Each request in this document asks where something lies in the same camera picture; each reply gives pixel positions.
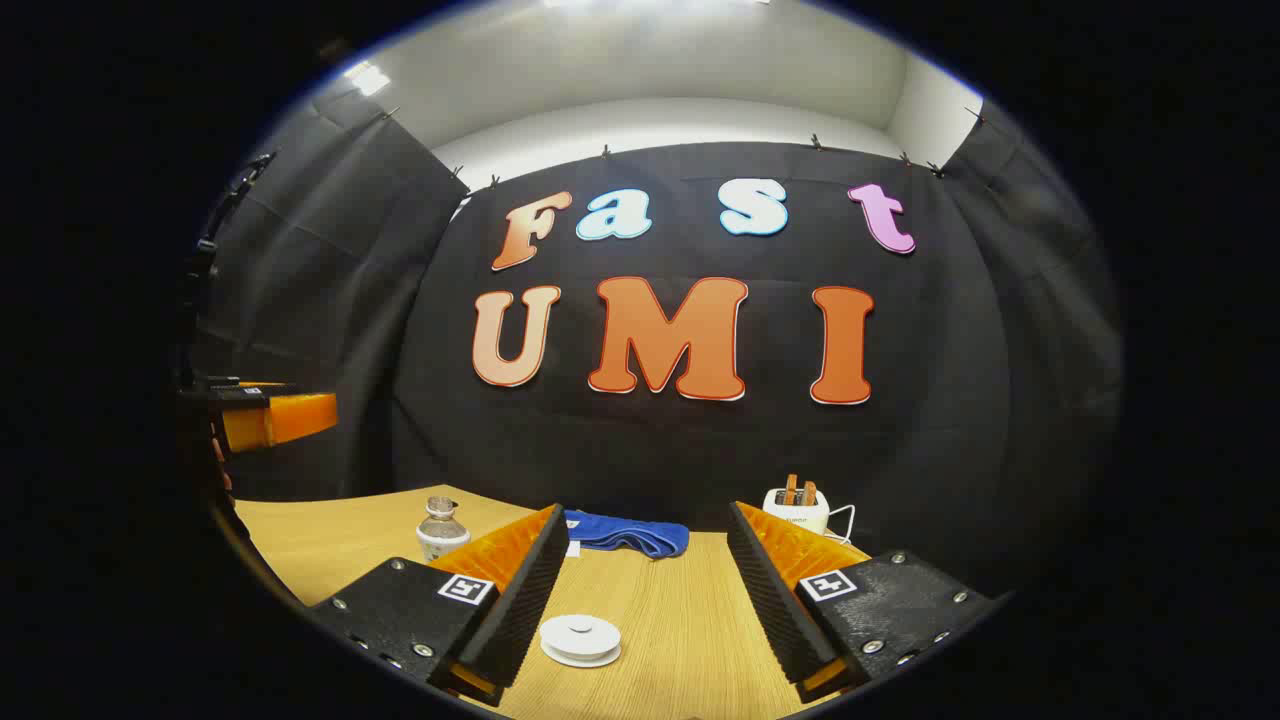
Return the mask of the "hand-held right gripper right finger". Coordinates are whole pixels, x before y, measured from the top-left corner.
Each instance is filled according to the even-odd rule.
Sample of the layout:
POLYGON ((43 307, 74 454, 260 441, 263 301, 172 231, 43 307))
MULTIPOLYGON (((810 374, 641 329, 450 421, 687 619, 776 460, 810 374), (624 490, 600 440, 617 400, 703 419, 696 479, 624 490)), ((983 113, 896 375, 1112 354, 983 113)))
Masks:
POLYGON ((913 551, 870 556, 744 502, 730 505, 727 543, 804 703, 893 675, 1001 605, 913 551))

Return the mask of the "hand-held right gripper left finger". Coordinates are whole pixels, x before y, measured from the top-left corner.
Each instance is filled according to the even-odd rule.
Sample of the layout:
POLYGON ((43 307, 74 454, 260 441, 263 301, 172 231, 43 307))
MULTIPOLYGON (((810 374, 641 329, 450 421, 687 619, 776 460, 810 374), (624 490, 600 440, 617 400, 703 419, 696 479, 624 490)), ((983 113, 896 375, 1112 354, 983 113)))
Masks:
POLYGON ((564 507, 553 503, 428 564, 389 557, 308 611, 378 665, 495 707, 518 676, 568 546, 564 507))

